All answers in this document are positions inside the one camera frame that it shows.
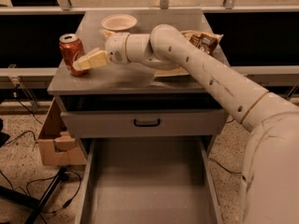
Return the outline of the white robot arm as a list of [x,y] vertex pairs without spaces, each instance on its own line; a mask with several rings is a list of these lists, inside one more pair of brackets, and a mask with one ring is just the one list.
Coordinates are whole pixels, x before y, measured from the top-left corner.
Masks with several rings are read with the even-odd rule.
[[250,132],[240,187],[240,224],[299,224],[299,106],[198,49],[175,27],[148,35],[116,33],[104,50],[75,61],[77,70],[142,63],[159,70],[182,66]]

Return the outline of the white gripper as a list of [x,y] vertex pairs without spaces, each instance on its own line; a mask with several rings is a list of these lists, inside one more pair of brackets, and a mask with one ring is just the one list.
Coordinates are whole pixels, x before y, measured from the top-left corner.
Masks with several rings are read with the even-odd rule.
[[128,64],[126,43],[129,33],[116,33],[110,30],[100,30],[100,36],[106,41],[106,50],[93,49],[81,56],[73,63],[76,71],[86,71],[96,67],[106,66],[111,60],[113,63]]

